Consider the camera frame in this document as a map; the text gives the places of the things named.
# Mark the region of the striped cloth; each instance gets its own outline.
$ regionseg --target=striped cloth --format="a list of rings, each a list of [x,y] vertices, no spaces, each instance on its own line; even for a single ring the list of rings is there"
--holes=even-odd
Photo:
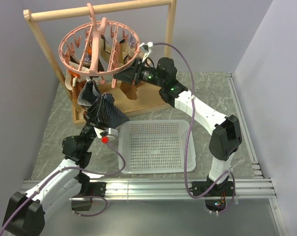
[[[94,80],[86,82],[84,88],[79,94],[78,104],[81,106],[90,107],[94,102],[98,102],[98,99],[100,99],[100,104],[103,106],[102,111],[105,112],[105,116],[108,120],[108,125],[110,128],[116,129],[118,126],[130,120],[114,105],[114,98],[112,94],[104,93],[101,95]]]

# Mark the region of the wooden drying rack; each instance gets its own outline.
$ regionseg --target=wooden drying rack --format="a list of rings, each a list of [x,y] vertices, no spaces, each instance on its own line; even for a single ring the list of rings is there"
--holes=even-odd
[[[93,6],[93,8],[94,8],[95,14],[102,14],[102,13],[109,13],[109,12],[126,11],[126,10],[168,5],[169,7],[168,7],[168,14],[167,14],[167,22],[166,22],[165,42],[172,43],[176,3],[177,3],[177,0],[134,0],[134,1],[103,4],[103,5],[95,5]],[[37,22],[72,18],[72,17],[78,17],[78,16],[87,16],[90,14],[88,7],[85,6],[85,7],[70,8],[70,9],[63,9],[63,10],[37,12],[37,13],[32,13],[30,10],[24,10],[23,14],[40,48],[44,52],[58,80],[66,90],[66,94],[72,102],[73,123],[77,126],[84,125],[85,121],[82,118],[83,109],[77,103],[73,102],[72,92],[66,88],[64,83],[65,82],[64,74],[56,58],[54,57],[54,54],[50,46],[48,45]],[[165,57],[171,56],[170,47],[167,47],[167,46],[165,47],[164,55]],[[129,100],[125,96],[125,94],[119,89],[119,87],[120,87],[119,83],[116,88],[111,88],[111,85],[105,85],[105,86],[99,85],[99,89],[101,92],[112,93],[113,97],[115,98],[114,104],[123,113],[125,113],[128,116],[135,116],[135,115],[169,107],[169,105],[164,103],[164,101],[160,98],[158,93],[160,88],[156,86],[153,86],[150,84],[144,84],[138,87],[137,100]]]

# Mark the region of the white wall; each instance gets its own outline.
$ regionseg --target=white wall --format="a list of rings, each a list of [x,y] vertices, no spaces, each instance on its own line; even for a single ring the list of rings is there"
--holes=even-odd
[[[235,85],[262,170],[297,236],[297,0],[273,1]]]
[[[21,0],[33,12],[105,4],[123,0]],[[174,40],[194,71],[234,72],[272,0],[178,0]],[[106,14],[127,24],[142,41],[164,41],[167,6]],[[43,22],[40,25],[53,50],[71,29],[89,18]],[[163,48],[154,48],[154,59]],[[174,56],[180,71],[184,62]]]
[[[31,174],[56,87],[21,3],[0,0],[0,228],[9,198]]]

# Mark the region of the red connector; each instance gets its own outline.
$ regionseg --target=red connector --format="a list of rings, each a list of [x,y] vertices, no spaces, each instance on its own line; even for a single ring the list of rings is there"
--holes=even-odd
[[[108,138],[107,136],[104,136],[104,137],[101,139],[101,141],[102,141],[104,144],[106,144],[106,143],[109,142],[109,138]]]

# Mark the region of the marble floor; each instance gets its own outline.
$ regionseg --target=marble floor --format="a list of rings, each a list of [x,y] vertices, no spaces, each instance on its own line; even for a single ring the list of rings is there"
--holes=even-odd
[[[193,75],[195,79],[195,95],[199,99],[221,113],[226,115],[235,114],[238,116],[228,85],[228,78],[226,78],[224,73],[194,73]],[[191,87],[189,73],[178,73],[178,80],[188,88]],[[190,122],[188,115],[173,108],[134,116],[130,119],[184,119]],[[53,171],[64,158],[61,146],[62,140],[67,136],[78,135],[80,131],[81,128],[76,128],[73,125],[71,103],[64,89],[59,86],[31,178],[33,180],[42,180]],[[188,178],[204,178],[208,175],[212,163],[212,155],[208,150],[210,135],[196,122],[194,123],[192,134],[196,153],[196,168],[188,173]],[[116,148],[118,147],[117,140],[113,141],[112,144],[116,146]],[[103,145],[99,140],[95,140],[90,151],[93,154],[87,167],[88,170],[103,173],[112,173],[118,170],[118,157],[107,145]],[[231,171],[237,178],[254,177],[251,160],[244,139],[231,162],[231,166]],[[145,175],[117,174],[108,177],[146,179],[183,178],[183,173]]]

